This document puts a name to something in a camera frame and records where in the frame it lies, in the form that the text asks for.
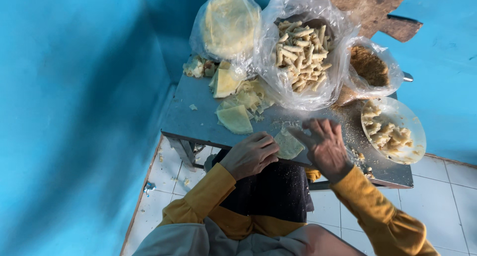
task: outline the metal handle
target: metal handle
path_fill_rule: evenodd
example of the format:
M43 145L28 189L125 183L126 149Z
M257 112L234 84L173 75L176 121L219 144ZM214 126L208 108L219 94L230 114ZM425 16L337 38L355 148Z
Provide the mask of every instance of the metal handle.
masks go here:
M411 74L408 74L406 72L403 72L403 73L404 73L404 81L406 81L406 82L414 81L414 77Z

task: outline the small plastic item on floor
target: small plastic item on floor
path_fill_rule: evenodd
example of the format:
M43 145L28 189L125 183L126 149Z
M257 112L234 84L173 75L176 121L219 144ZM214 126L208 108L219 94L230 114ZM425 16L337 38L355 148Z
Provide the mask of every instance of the small plastic item on floor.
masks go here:
M147 197L149 197L149 192L154 191L156 189L156 186L152 186L150 182L146 183L146 186L144 186L144 192L146 193Z

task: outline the white tile floor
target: white tile floor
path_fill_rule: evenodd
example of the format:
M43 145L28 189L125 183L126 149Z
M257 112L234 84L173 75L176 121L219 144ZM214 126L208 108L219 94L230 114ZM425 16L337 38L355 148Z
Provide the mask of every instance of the white tile floor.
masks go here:
M220 149L206 147L196 156L203 164ZM205 175L202 170L182 168L176 151L163 138L153 163L149 181L158 191L141 198L131 233L122 256L130 256L140 242L162 219L162 209L180 199ZM411 165L413 189L381 189L398 208L426 224L427 238L442 256L477 256L477 169L444 160L424 157ZM190 180L185 186L184 180ZM340 204L331 191L312 192L315 211L308 213L309 223L318 223L367 255L373 247L354 216Z

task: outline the wrist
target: wrist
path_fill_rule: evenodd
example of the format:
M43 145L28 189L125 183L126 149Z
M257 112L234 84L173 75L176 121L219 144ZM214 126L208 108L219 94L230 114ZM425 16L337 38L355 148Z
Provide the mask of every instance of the wrist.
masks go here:
M350 161L346 160L344 164L337 169L337 172L334 175L331 175L328 180L330 180L332 184L339 183L344 177L346 177L346 175L348 175L353 167L354 165Z
M237 175L235 174L235 171L234 171L235 168L234 168L233 165L231 165L227 160L225 160L225 158L224 158L222 161L220 161L219 164L221 164L221 165L224 167L224 169L226 169L226 170L230 173L230 175L232 175L232 177L233 177L236 181L238 181L238 177L237 177Z

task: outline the bowl of filling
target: bowl of filling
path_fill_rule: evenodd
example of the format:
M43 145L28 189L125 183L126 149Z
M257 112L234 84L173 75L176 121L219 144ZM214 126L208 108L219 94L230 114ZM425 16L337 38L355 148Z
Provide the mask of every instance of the bowl of filling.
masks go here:
M361 110L361 125L371 145L393 162L416 163L426 153L421 121L398 100L368 100Z

